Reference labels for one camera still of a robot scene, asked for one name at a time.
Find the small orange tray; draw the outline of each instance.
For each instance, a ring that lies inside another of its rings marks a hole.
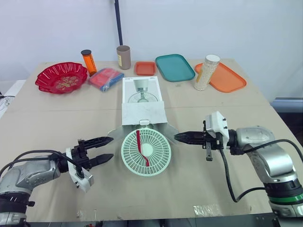
[[[153,76],[156,73],[156,64],[153,61],[138,61],[134,71],[138,76]]]
[[[202,65],[203,63],[195,66],[195,71],[197,73],[201,70]],[[218,91],[225,93],[230,93],[244,88],[247,84],[245,79],[221,62],[213,73],[209,83]]]

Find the glass jar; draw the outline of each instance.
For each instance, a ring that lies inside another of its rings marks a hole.
[[[205,61],[195,81],[195,89],[199,91],[205,90],[209,81],[219,65],[220,57],[214,54],[209,54],[205,57]]]

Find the fan grille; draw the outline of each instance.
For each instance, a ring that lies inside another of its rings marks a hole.
[[[150,166],[146,166],[146,160],[138,150],[137,130],[129,133],[123,141],[121,147],[123,162],[135,174],[141,176],[157,175],[170,162],[170,145],[167,139],[154,129],[143,128],[138,130],[140,131],[141,152],[148,158]]]

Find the wooden table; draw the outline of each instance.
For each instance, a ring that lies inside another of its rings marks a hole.
[[[200,62],[189,61],[192,67]],[[198,131],[205,116],[218,110],[231,129],[261,125],[277,139],[290,139],[299,145],[241,67],[232,59],[222,62],[246,79],[244,89],[226,94],[209,86],[196,91],[193,81],[171,83],[157,73],[169,123],[179,131]],[[38,66],[0,120],[0,166],[27,150],[64,152],[66,147],[77,145],[77,139],[106,136],[121,125],[122,82],[105,93],[89,84],[66,95],[40,92],[36,76],[52,64],[55,62]],[[96,64],[99,69],[118,69],[116,62]],[[123,72],[126,77],[135,76],[133,66]],[[36,205],[27,209],[28,221],[188,218],[197,217],[197,207],[202,211],[199,217],[271,212],[264,191],[251,192],[238,203],[232,201],[219,152],[213,151],[213,162],[206,162],[205,151],[199,146],[171,145],[168,168],[154,177],[140,177],[124,166],[121,144],[122,140],[113,141],[89,152],[90,157],[102,153],[115,156],[91,170],[95,184],[87,193],[76,189],[69,174],[35,188],[31,200]],[[288,144],[281,146],[292,157],[303,182],[303,166],[295,150]],[[225,153],[236,196],[262,186],[246,155]]]

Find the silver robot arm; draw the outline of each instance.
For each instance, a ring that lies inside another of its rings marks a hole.
[[[275,140],[263,127],[236,130],[238,147],[244,151]],[[290,156],[277,144],[247,153],[264,184],[273,212],[281,217],[303,217],[303,189]]]
[[[94,183],[93,176],[88,170],[109,161],[114,156],[102,154],[89,159],[87,149],[104,146],[112,140],[111,137],[79,140],[78,146],[73,149],[67,148],[63,154],[51,150],[21,154],[19,157],[29,153],[53,153],[49,156],[35,157],[44,160],[32,159],[23,165],[12,167],[0,180],[0,226],[23,227],[27,218],[25,215],[27,206],[32,207],[35,204],[29,201],[33,189],[58,178],[61,173],[69,172],[77,188],[87,192]]]
[[[255,190],[265,190],[273,212],[279,217],[303,217],[303,188],[290,156],[277,145],[289,142],[303,156],[298,147],[289,140],[275,140],[273,133],[263,127],[248,127],[229,130],[226,118],[218,111],[206,116],[203,131],[187,131],[175,135],[175,139],[202,145],[206,149],[206,160],[212,161],[211,150],[219,150],[223,158],[226,181],[231,197],[238,202],[245,194]],[[232,155],[247,154],[264,188],[253,188],[234,197],[229,177],[228,164],[223,149],[229,148]]]
[[[0,182],[0,226],[23,226],[33,189],[60,176],[53,160],[29,161],[11,168]]]

